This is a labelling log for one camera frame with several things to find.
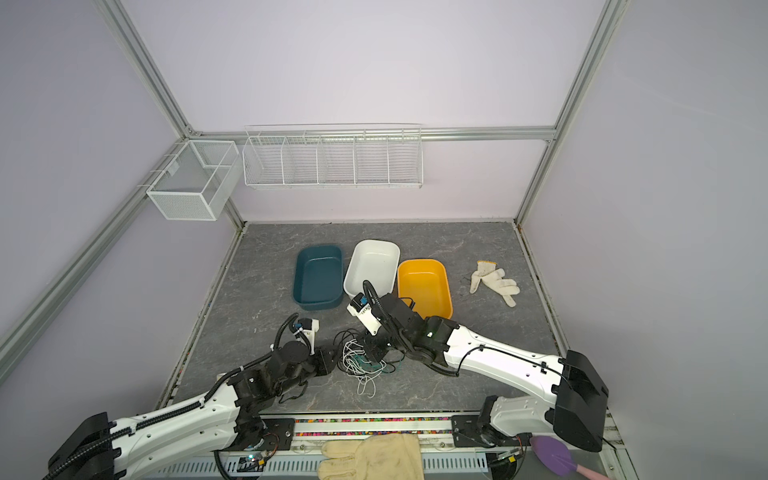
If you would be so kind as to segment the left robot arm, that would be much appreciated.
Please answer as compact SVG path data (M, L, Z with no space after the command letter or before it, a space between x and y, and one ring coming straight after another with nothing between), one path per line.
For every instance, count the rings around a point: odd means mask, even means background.
M290 341L177 405L119 420L87 418L51 456L46 476L140 479L198 454L257 446L268 432L262 411L334 368L332 347Z

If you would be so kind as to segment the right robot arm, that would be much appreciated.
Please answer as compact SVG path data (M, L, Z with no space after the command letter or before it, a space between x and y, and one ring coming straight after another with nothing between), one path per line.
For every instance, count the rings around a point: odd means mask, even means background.
M473 372L521 391L519 398L488 396L476 415L453 416L457 446L528 446L535 434L553 434L578 449L601 451L609 389L585 355L521 350L450 319L422 318L391 294L358 294L348 311L364 326L366 352L377 360L398 350L440 375Z

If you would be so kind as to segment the yellow plastic bin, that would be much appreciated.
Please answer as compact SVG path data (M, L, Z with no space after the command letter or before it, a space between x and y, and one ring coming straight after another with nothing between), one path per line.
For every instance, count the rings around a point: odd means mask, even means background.
M403 261L397 270L398 297L414 302L422 317L451 319L453 304L445 266L435 259Z

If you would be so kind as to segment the white plastic bin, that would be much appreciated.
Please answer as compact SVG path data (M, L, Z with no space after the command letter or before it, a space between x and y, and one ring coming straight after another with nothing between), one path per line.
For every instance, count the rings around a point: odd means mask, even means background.
M349 298L363 292L363 281L368 280L379 296L394 290L400 248L393 242L367 239L360 241L353 251L343 287Z

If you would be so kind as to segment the dark teal plastic bin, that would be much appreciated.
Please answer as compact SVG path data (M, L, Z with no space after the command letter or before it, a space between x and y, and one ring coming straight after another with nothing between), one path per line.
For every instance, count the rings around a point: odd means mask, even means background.
M296 259L293 300L306 311L333 309L344 297L343 279L343 255L338 245L306 247Z

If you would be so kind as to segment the white knit glove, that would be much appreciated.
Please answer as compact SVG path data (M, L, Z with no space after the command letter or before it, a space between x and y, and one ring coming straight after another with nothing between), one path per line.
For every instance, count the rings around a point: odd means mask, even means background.
M509 308L516 306L514 297L520 293L520 288L515 280L506 277L505 271L495 262L477 262L477 268L470 277L469 293L475 294L481 284L500 295Z

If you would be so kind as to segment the beige leather glove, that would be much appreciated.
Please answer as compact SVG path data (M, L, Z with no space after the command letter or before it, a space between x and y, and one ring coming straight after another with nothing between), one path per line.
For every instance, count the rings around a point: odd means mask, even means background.
M419 438L413 434L334 440L322 447L319 479L424 479Z

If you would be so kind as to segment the purple pink brush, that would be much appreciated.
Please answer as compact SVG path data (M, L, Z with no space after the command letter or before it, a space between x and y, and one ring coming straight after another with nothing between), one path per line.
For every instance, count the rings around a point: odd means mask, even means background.
M576 463L567 446L553 437L533 436L530 445L537 458L553 473L563 477L571 473L591 480L609 480L609 477Z

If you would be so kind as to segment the small white mesh basket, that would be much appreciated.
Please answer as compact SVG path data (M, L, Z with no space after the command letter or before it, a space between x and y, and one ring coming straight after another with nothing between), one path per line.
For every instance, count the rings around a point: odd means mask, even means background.
M216 221L243 175L233 141L188 140L175 153L147 194L164 218Z

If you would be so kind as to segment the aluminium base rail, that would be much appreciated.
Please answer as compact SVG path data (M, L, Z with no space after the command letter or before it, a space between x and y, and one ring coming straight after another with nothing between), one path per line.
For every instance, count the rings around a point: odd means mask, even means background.
M517 435L552 435L552 426L539 424L528 413L520 420L494 420L486 412L477 414L428 413L405 416L292 416L261 417L240 435L232 422L223 427L194 430L193 438L214 436L211 447L192 447L184 458L222 451L226 455L250 454L270 458L277 452L299 451L302 447L317 450L326 441L363 440L373 435L413 434L432 450L451 448L491 448L507 443L516 445Z

